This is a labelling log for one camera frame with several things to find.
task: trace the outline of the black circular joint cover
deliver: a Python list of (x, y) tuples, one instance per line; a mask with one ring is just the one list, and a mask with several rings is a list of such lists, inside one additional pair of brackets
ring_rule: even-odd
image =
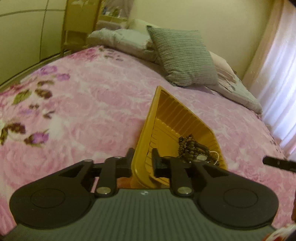
[(14, 192), (9, 206), (17, 223), (52, 229), (75, 222), (89, 210), (92, 198), (74, 178), (45, 177)]
[(238, 175), (213, 178), (197, 202), (211, 220), (232, 229), (271, 223), (279, 206), (271, 189)]

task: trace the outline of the bed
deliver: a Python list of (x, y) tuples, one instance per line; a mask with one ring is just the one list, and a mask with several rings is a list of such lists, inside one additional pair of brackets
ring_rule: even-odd
[(9, 199), (19, 187), (80, 160), (99, 163), (135, 147), (158, 85), (214, 131), (229, 171), (277, 194), (273, 225), (291, 222), (296, 177), (262, 164), (265, 155), (284, 155), (257, 114), (204, 86), (172, 86), (158, 65), (99, 46), (50, 63), (0, 93), (0, 233), (16, 225)]

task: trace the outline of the yellow plastic basket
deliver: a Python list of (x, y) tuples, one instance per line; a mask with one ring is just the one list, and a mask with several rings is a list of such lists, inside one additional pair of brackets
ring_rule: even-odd
[(160, 156), (178, 156), (178, 139), (189, 134), (210, 151), (218, 152), (219, 167), (227, 168), (213, 131), (174, 96), (158, 86), (132, 160), (131, 187), (159, 188), (161, 184), (169, 185), (167, 178), (153, 176), (151, 151), (157, 148)]

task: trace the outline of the pink floral bedspread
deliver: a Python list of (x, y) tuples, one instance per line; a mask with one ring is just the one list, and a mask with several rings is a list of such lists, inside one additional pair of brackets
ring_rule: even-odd
[(254, 112), (205, 87), (174, 87), (156, 65), (96, 47), (0, 93), (0, 233), (15, 226), (8, 203), (17, 188), (80, 160), (103, 162), (135, 147), (158, 85), (214, 131), (230, 171), (275, 191), (280, 205), (273, 225), (291, 222), (296, 177), (262, 164), (265, 155), (284, 156)]

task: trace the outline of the beige wall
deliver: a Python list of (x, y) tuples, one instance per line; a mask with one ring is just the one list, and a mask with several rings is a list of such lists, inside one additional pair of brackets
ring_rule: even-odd
[(0, 0), (0, 84), (60, 52), (66, 0)]
[(165, 28), (201, 31), (208, 49), (244, 75), (273, 0), (135, 0), (131, 18)]

